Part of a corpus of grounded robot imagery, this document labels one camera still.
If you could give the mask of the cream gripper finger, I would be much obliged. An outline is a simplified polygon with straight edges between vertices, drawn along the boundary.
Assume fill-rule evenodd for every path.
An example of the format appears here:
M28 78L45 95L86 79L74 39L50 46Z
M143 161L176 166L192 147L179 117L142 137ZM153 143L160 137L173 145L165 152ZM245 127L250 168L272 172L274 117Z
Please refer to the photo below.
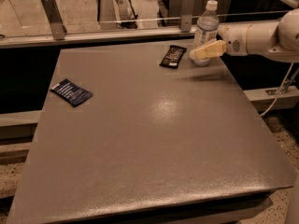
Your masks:
M223 40L212 39L190 51L193 60L204 60L220 57L227 51L227 43Z

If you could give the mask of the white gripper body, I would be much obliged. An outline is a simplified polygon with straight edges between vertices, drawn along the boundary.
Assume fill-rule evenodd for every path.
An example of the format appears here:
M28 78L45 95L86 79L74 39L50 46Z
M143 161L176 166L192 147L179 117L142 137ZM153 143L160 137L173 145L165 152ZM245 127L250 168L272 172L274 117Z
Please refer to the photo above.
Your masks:
M231 56L246 56L248 24L222 23L218 35L227 44L226 53Z

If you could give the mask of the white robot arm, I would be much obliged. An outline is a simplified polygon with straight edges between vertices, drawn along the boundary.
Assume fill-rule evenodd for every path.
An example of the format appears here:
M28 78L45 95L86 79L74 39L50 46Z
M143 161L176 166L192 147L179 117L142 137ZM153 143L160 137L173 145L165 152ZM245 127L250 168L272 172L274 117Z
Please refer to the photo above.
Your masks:
M192 60L231 56L261 55L281 63L299 62L299 8L277 21L228 22L218 29L220 40L190 51Z

